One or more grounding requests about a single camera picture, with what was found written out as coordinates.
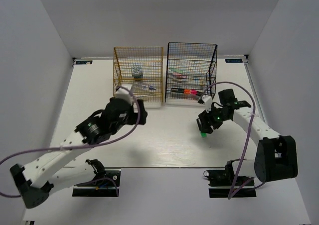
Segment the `pink black highlighter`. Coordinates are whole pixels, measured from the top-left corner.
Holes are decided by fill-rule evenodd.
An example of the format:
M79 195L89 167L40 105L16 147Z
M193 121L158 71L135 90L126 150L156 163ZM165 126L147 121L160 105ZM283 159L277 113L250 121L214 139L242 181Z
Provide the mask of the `pink black highlighter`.
M200 92L198 90L190 90L190 93L198 97L202 96L203 94L203 92Z

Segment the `orange black highlighter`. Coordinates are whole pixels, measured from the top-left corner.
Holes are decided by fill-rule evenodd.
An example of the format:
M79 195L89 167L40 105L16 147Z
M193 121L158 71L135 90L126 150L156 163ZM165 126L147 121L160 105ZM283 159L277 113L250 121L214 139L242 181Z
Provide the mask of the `orange black highlighter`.
M172 88L171 91L174 93L191 94L190 89Z

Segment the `round blue white tape tin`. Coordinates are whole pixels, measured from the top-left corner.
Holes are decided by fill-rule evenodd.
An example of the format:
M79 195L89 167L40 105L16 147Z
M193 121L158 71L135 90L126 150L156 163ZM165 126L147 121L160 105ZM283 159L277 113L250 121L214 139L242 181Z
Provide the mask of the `round blue white tape tin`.
M131 68L131 74L134 79L143 78L143 69L141 66L133 66Z

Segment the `grey white eraser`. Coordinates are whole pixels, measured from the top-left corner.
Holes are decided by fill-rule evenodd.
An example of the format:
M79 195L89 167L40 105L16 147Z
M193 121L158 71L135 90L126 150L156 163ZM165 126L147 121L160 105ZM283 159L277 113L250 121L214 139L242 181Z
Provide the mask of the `grey white eraser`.
M187 80L182 78L172 78L172 82L176 84L186 84Z

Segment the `pink correction tape dispenser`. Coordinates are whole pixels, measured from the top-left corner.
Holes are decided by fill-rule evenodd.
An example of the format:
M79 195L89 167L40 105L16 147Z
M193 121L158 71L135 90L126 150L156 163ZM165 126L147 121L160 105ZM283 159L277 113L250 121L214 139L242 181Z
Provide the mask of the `pink correction tape dispenser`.
M178 73L178 72L173 72L172 75L173 75L174 77L176 77L176 78L185 78L185 77L186 77L186 75L181 74L181 73Z

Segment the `green correction tape dispenser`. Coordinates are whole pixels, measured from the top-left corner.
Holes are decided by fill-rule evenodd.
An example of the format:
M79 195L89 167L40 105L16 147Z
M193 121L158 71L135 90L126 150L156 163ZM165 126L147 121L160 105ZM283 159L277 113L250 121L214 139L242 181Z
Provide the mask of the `green correction tape dispenser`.
M180 74L184 73L182 69L176 69L176 68L170 68L169 71L173 73L180 73Z

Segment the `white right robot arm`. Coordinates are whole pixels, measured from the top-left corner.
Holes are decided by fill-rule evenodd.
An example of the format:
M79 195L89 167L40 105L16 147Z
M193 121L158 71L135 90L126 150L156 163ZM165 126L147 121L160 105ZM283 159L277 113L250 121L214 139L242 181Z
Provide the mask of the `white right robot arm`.
M220 105L214 106L212 97L204 95L199 103L205 110L199 114L197 124L203 134L211 134L224 121L231 120L240 126L257 146L254 159L237 159L227 162L223 180L235 185L243 178L258 178L260 182L273 182L295 178L298 175L295 140L280 135L258 116L247 101L238 100L232 89L219 93Z

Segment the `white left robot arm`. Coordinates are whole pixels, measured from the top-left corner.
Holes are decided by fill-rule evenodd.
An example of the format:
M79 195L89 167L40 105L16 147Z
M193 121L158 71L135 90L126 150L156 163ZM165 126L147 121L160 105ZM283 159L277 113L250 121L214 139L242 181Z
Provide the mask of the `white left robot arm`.
M88 152L95 144L110 139L124 125L144 125L148 116L144 101L137 100L140 111L132 103L112 97L105 109L93 112L76 126L63 140L61 147L43 154L34 161L10 168L10 173L27 209L45 202L50 195L74 185L99 185L109 181L103 164L97 159L86 159L77 167L66 165Z

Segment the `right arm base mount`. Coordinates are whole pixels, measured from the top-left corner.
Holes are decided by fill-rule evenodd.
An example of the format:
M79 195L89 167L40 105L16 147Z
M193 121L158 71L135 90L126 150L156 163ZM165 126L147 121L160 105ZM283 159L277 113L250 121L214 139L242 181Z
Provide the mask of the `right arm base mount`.
M228 198L233 180L227 177L225 169L205 170L203 176L208 181L208 191L211 199ZM255 183L252 180L232 198L255 198L257 195L254 187Z

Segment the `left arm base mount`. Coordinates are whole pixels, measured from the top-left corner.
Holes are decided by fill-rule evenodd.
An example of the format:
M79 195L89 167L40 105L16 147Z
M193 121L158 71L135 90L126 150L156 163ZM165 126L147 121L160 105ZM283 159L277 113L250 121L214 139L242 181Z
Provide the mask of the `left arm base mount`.
M104 180L74 186L72 197L115 198L119 195L121 169L106 170Z

